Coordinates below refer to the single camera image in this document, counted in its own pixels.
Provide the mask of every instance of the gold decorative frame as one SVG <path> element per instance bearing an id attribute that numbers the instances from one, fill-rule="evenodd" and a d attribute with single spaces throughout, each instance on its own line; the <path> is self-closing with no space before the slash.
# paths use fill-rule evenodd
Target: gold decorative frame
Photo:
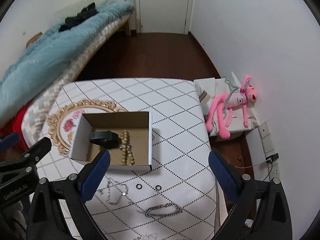
<path id="1" fill-rule="evenodd" d="M 60 121 L 70 114 L 70 112 L 84 108 L 97 108 L 106 113 L 127 112 L 125 108 L 117 107 L 113 101 L 82 99 L 77 103 L 71 103 L 64 108 L 59 109 L 56 114 L 50 115 L 47 120 L 49 126 L 48 133 L 51 135 L 53 145 L 58 147 L 59 154 L 64 157 L 68 156 L 68 150 L 71 149 L 71 145 L 68 144 L 60 134 Z"/>

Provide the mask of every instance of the silver chain necklace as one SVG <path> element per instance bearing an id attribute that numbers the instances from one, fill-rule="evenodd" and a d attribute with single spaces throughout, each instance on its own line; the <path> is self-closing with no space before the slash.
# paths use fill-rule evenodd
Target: silver chain necklace
<path id="1" fill-rule="evenodd" d="M 164 208 L 164 207 L 174 207 L 176 209 L 176 211 L 173 211 L 173 212 L 167 213 L 167 214 L 151 214 L 150 213 L 153 210 Z M 150 218 L 150 217 L 164 218 L 164 217 L 172 217 L 172 216 L 175 216 L 175 215 L 178 215 L 178 214 L 182 213 L 183 212 L 183 208 L 178 206 L 176 203 L 167 203 L 167 204 L 164 204 L 164 205 L 157 205 L 157 206 L 154 206 L 154 207 L 151 207 L 151 208 L 147 208 L 145 211 L 139 211 L 139 210 L 136 210 L 136 211 L 141 213 L 141 214 L 144 214 L 147 218 Z"/>
<path id="2" fill-rule="evenodd" d="M 129 188 L 128 188 L 128 186 L 127 186 L 126 184 L 120 183 L 120 182 L 112 179 L 111 177 L 106 177 L 106 178 L 107 178 L 107 180 L 108 180 L 108 183 L 107 183 L 108 196 L 107 196 L 107 198 L 106 198 L 106 201 L 107 201 L 107 203 L 109 203 L 110 205 L 117 205 L 117 204 L 120 202 L 122 196 L 126 196 L 126 195 L 128 194 Z M 116 202 L 111 202 L 111 201 L 110 201 L 110 185 L 111 185 L 112 183 L 115 185 L 115 187 L 116 187 L 117 185 L 119 185 L 119 186 L 125 186 L 125 191 L 121 191 L 121 193 L 120 193 L 120 195 L 119 195 L 119 197 L 118 197 L 118 199 L 117 199 Z"/>

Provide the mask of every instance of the plush toy head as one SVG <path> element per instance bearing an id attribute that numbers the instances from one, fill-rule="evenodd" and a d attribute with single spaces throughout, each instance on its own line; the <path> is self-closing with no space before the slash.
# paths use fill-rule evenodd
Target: plush toy head
<path id="1" fill-rule="evenodd" d="M 247 96 L 247 99 L 250 102 L 254 102 L 257 99 L 257 91 L 256 89 L 250 84 L 246 90 L 245 90 L 245 95 Z"/>

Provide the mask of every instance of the wooden floor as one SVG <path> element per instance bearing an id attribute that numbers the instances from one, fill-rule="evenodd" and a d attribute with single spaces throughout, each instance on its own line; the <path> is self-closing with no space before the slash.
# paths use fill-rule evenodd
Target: wooden floor
<path id="1" fill-rule="evenodd" d="M 78 81 L 120 77 L 194 80 L 214 77 L 214 73 L 190 35 L 144 33 L 126 37 L 117 33 L 93 56 Z M 252 165 L 245 136 L 219 143 L 210 138 L 210 144 L 229 163 Z M 239 171 L 253 176 L 252 168 Z"/>

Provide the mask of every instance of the open cardboard box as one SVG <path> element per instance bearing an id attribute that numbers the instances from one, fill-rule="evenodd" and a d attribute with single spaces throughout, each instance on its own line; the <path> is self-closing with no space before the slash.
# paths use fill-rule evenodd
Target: open cardboard box
<path id="1" fill-rule="evenodd" d="M 69 152 L 69 158 L 83 165 L 91 162 L 102 146 L 89 142 L 91 132 L 110 130 L 119 137 L 123 129 L 129 134 L 129 144 L 135 164 L 122 165 L 122 151 L 120 148 L 109 149 L 111 156 L 110 169 L 119 170 L 152 170 L 152 115 L 150 112 L 116 112 L 101 114 L 82 114 L 74 135 L 74 142 Z"/>

